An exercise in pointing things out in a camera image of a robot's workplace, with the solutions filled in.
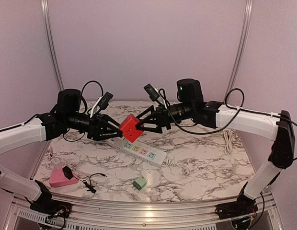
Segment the red cube socket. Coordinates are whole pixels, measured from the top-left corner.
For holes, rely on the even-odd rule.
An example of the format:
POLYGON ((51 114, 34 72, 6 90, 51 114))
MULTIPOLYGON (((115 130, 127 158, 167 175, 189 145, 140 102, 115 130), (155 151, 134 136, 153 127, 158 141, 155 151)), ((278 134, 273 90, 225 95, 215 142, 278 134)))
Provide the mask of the red cube socket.
POLYGON ((136 124, 138 122, 139 119, 133 114, 130 114, 119 126, 119 129, 123 133, 123 137, 125 137, 131 143, 135 142, 144 132, 143 130, 138 130, 136 128, 136 124))

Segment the white multicolour power strip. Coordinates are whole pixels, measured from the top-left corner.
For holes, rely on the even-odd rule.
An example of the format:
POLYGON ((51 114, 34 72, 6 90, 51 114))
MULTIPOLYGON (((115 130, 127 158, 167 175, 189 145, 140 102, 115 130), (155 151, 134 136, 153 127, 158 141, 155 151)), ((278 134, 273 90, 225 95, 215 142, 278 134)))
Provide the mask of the white multicolour power strip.
POLYGON ((132 143, 125 138, 112 138, 107 140, 107 143, 123 153, 159 168, 163 165, 167 157, 166 152, 137 140, 132 143))

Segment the black power adapter with cable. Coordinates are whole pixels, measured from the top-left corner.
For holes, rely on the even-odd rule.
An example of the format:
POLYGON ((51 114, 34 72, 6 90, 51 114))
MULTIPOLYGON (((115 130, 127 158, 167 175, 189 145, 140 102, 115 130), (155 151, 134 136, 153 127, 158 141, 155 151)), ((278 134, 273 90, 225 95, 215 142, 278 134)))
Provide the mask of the black power adapter with cable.
POLYGON ((97 175, 100 175, 100 176, 103 176, 103 177, 107 177, 106 174, 104 174, 104 173, 99 173, 99 172, 98 172, 98 173, 94 173, 94 174, 90 175, 90 176, 89 176, 89 182, 87 182, 86 180, 84 180, 84 179, 79 179, 77 176, 75 176, 74 173, 72 172, 72 170, 71 170, 68 166, 63 167, 62 171, 63 171, 64 176, 65 176, 67 179, 69 179, 69 180, 71 180, 71 179, 76 179, 76 180, 78 180, 78 181, 81 181, 81 182, 85 185, 85 187, 87 188, 87 191, 90 191, 90 192, 93 193, 93 194, 95 194, 97 190, 96 190, 96 189, 94 188, 94 186, 92 185, 91 178, 94 177, 94 176, 97 176, 97 175))

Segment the green plug adapter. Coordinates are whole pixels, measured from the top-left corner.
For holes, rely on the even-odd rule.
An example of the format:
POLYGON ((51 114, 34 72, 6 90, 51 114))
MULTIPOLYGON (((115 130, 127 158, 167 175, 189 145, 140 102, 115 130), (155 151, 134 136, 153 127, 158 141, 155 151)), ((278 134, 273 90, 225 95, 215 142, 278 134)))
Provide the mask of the green plug adapter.
POLYGON ((138 191, 142 190, 147 185, 147 180, 143 176, 137 178, 132 183, 133 187, 138 191))

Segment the pink triangular power strip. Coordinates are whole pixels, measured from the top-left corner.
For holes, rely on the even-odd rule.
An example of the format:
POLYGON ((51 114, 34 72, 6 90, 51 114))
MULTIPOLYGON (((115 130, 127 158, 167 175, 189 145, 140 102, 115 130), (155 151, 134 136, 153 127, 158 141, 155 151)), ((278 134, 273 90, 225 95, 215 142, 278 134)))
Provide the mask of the pink triangular power strip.
POLYGON ((78 180, 76 179, 67 179, 63 171, 61 170, 55 170, 53 169, 51 176, 49 178, 49 184, 51 187, 62 187, 62 186, 67 186, 67 185, 72 185, 72 184, 77 184, 78 180))

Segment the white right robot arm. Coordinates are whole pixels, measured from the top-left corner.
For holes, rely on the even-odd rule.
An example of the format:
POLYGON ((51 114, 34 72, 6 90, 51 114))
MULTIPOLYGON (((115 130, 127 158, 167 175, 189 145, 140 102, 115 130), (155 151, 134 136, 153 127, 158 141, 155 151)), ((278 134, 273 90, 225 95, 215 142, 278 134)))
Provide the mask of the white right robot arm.
POLYGON ((251 162, 256 166, 256 173, 232 205, 232 210, 238 215, 244 214, 251 207, 251 201, 270 186, 282 170, 297 160, 294 134, 297 124, 286 110, 269 113, 245 109, 243 103, 232 106, 226 101, 205 102, 200 81, 195 79, 177 81, 179 102, 176 104, 169 103, 164 89, 156 89, 147 84, 144 90, 152 101, 158 103, 158 107, 151 106, 137 116, 137 130, 162 133, 164 127, 170 129, 171 124, 175 124, 185 133, 200 135, 179 124, 183 120, 192 119, 196 124, 212 129, 205 132, 205 135, 227 128, 242 134, 242 142, 251 162))

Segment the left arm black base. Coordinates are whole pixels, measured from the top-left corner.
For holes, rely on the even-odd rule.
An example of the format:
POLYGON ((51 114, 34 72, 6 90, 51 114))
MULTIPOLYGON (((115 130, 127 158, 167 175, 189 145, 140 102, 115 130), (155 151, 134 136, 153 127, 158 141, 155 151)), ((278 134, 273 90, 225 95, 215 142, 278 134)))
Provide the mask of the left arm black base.
POLYGON ((63 210, 63 217, 68 218, 70 215, 71 203, 53 200, 48 188, 40 181, 35 180, 35 182, 38 184, 42 193, 36 201, 31 201, 30 209, 49 215, 53 215, 56 212, 63 210))

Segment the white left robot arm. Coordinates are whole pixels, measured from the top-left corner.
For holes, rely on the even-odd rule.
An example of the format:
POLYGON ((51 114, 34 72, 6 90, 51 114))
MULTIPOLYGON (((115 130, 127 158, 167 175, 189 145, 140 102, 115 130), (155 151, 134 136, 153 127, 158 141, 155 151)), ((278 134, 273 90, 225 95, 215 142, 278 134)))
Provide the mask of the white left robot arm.
MULTIPOLYGON (((36 142, 50 141, 69 129, 85 133, 87 139, 102 141, 121 137, 119 123, 100 111, 107 108, 113 95, 106 92, 96 102, 92 115, 79 112, 84 100, 81 91, 65 89, 58 93, 57 104, 49 113, 37 114, 28 121, 0 130, 0 156, 36 142)), ((43 183, 26 179, 0 165, 0 188, 35 202, 45 213, 52 213, 56 203, 43 183)))

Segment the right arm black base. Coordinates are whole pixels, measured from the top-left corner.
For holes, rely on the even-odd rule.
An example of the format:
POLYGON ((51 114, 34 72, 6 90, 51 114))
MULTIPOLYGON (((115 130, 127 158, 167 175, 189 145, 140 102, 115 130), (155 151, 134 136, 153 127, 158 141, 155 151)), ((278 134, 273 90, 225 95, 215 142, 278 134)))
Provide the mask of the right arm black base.
POLYGON ((247 183, 241 189, 236 201, 216 205, 215 214, 219 219, 234 218, 257 212, 256 199, 252 200, 244 195, 244 189, 247 183))

